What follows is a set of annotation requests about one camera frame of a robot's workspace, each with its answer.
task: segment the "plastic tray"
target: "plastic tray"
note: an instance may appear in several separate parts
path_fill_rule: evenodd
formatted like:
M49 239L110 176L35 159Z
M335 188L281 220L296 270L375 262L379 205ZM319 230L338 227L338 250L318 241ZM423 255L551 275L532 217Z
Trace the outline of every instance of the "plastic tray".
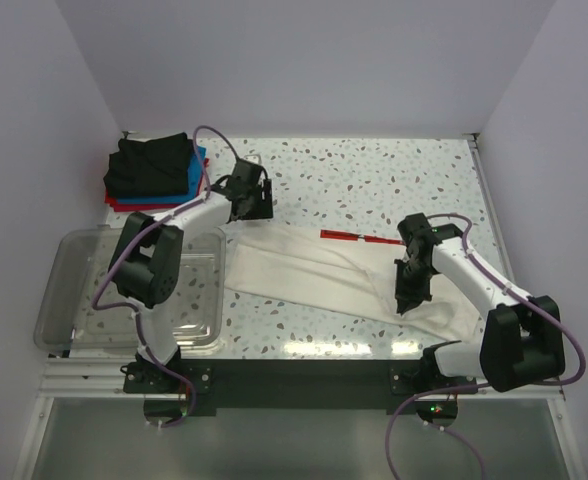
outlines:
M129 309L97 312L90 305L120 234L121 229L80 230L61 241L34 331L40 349L60 353L81 348L117 351L136 347ZM218 338L224 265L225 234L220 229L183 245L176 289L165 303L154 308L154 315L169 315L184 350L206 350ZM122 300L112 283L101 303Z

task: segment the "gray floor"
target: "gray floor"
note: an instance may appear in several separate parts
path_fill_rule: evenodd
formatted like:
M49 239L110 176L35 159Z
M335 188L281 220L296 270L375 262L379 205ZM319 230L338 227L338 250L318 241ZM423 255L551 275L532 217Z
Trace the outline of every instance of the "gray floor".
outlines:
M57 400L34 478L129 480L391 479L378 411L222 410L159 436L140 400ZM568 478L545 401L461 402L454 428L489 479ZM403 479L480 478L472 454L414 416L395 425Z

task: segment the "cable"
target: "cable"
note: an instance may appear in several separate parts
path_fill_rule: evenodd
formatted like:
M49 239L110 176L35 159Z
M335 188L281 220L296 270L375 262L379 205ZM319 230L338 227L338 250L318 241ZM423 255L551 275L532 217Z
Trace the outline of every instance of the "cable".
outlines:
M565 380L539 382L539 383L537 383L537 385L564 386L564 385L570 385L570 384L575 383L578 380L580 380L580 378L585 374L585 370L587 368L587 361L586 361L586 358L585 358L585 352L583 351L583 348L579 344L578 339L572 334L572 332L569 331L569 329L567 327L565 327L563 324L561 324L561 322L559 322L552 315L550 315L549 313L547 313L543 309L537 307L536 305L534 305L532 302L530 302L526 298L524 298L521 295L517 294L511 288L508 288L507 285L504 282L502 282L498 277L496 277L492 272L490 272L474 256L474 253L470 251L470 245L469 245L469 241L468 241L468 235L470 233L470 230L472 230L472 226L474 224L473 224L472 220L469 217L466 217L466 216L461 215L459 213L440 213L440 214L436 214L436 215L430 215L430 216L427 217L427 219L430 220L430 219L433 219L433 218L443 218L443 217L446 217L446 218L458 218L460 220L463 220L466 223L467 226L465 227L465 230L463 231L462 243L463 243L463 250L465 252L465 255L467 256L467 258L469 258L470 262L472 262L472 264L483 275L485 275L492 283L494 283L494 285L496 285L500 289L504 290L514 300L516 300L519 303L525 305L531 311L533 311L534 313L540 315L547 322L551 323L556 328L558 328L567 337L567 339L569 340L569 342L574 347L574 350L576 350L576 354L577 354L578 359L579 359L579 366L578 366L577 372L573 376L571 376L570 378L566 378ZM415 402L419 398L423 398L423 397L426 397L428 395L437 395L437 394L445 394L445 393L447 393L447 394L452 394L452 393L459 394L459 393L463 393L463 392L470 391L470 390L476 390L476 389L480 389L480 388L487 388L489 386L490 386L489 383L482 383L480 385L464 385L464 386L460 386L460 387L439 388L439 389L435 389L435 390L430 390L428 392L417 393L416 395L413 395L412 397L408 398L403 403L401 403L401 405L396 409L396 411L394 412L394 414L390 418L390 421L387 424L387 430L385 431L385 457L387 458L387 464L389 465L390 471L392 472L392 475L394 476L394 478L396 480L400 480L401 479L401 477L399 476L399 474L396 471L396 468L394 467L394 464L392 462L392 456L391 456L391 453L390 453L390 436L392 434L392 427L394 426L394 422L396 421L396 419L398 418L398 416L401 414L401 412L408 405L412 404L413 402ZM474 447L474 445L472 445L465 437L463 437L463 435L461 435L460 433L458 433L456 431L450 430L449 428L441 428L441 427L439 427L437 425L433 425L431 423L429 425L432 426L433 428L437 428L440 431L447 433L448 435L451 435L452 437L456 438L457 440L459 440L460 442L462 442L463 444L465 444L467 446L467 448L469 448L469 450L474 454L474 456L478 460L478 463L479 463L479 465L481 467L481 478L483 480L486 478L485 462L483 461L483 458L481 457L480 452L476 449L476 447Z
M234 153L234 158L238 158L238 153L234 149L234 146L227 139L227 137L225 135L223 135L221 132L219 132L215 128L209 127L207 125L200 125L200 126L196 127L196 129L194 130L194 134L192 135L192 144L194 146L194 153L196 154L196 159L198 160L198 162L201 165L201 171L203 172L203 178L205 178L205 198L204 199L197 198L195 200L192 200L191 202L185 203L185 204L177 207L176 209L174 209L172 211L172 213L165 215L160 220L157 220L156 222L152 223L150 226L141 230L138 233L138 235L136 235L130 241L130 243L127 245L127 247L125 247L125 249L123 250L121 255L119 255L119 257L116 259L116 261L112 265L112 268L109 269L109 271L107 272L107 274L103 278L102 283L97 288L96 293L94 294L94 297L92 298L92 308L96 311L109 310L111 308L118 308L118 307L125 307L125 308L131 309L134 312L134 319L135 319L135 323L136 323L136 335L138 337L138 340L139 340L141 346L145 350L145 353L150 358L150 360L152 360L152 363L154 363L154 365L156 365L156 367L159 370L161 370L162 372L164 372L167 375L170 375L170 376L176 378L177 380L179 380L180 382L184 383L186 388L188 388L189 391L191 392L190 407L189 407L187 413L185 415L181 416L180 418L170 420L168 422L161 424L162 428L176 426L176 425L182 423L186 417L188 417L189 415L192 414L192 412L194 411L194 408L196 408L196 389L194 388L194 385L187 378L185 378L182 375L179 375L178 373L173 372L172 370L167 368L165 365L163 365L158 360L158 358L156 358L156 356L154 355L154 353L152 352L150 347L147 345L147 341L145 340L145 336L143 334L143 329L141 326L141 310L138 308L138 306L136 304L134 304L132 302L128 302L128 301L122 301L122 302L108 303L105 305L99 305L98 302L101 299L101 297L103 296L103 294L105 293L107 286L112 281L112 279L114 278L114 275L116 275L116 272L121 267L123 262L125 262L127 257L132 253L132 250L134 250L134 248L136 248L136 246L141 242L141 240L143 240L143 238L145 238L146 235L148 235L151 231L153 231L154 229L160 227L161 225L163 225L164 223L169 221L174 216L181 214L181 213L189 210L190 208L194 208L198 205L201 205L201 204L205 203L205 201L207 199L209 199L210 194L211 194L210 177L209 177L209 174L207 173L207 170L205 168L205 160L203 159L203 156L201 155L201 152L199 151L199 148L198 148L199 146L197 143L198 132L203 129L210 130L210 131L214 132L216 135L218 135L219 137L221 137L223 139L223 141L230 147L230 149L232 150L232 153Z

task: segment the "wall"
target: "wall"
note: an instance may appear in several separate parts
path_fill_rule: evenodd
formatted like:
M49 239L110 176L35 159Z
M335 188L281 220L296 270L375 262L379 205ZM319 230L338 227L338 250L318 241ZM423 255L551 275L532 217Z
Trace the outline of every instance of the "wall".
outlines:
M120 127L478 132L554 0L57 0Z
M0 479L32 413L32 331L58 241L101 218L117 135L56 5L0 2Z
M517 280L557 299L588 356L588 0L558 0L481 135ZM588 463L588 370L567 388Z

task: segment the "blue cloth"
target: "blue cloth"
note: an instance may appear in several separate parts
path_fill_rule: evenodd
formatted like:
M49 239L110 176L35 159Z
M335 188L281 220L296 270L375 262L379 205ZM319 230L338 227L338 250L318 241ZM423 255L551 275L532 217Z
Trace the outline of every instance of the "blue cloth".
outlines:
M201 158L205 160L205 147L198 147ZM188 192L185 195L172 195L168 197L138 197L138 198L117 198L116 201L121 205L145 205L149 203L172 204L189 202L198 195L198 184L201 181L201 164L192 154L190 164L187 167L187 184Z

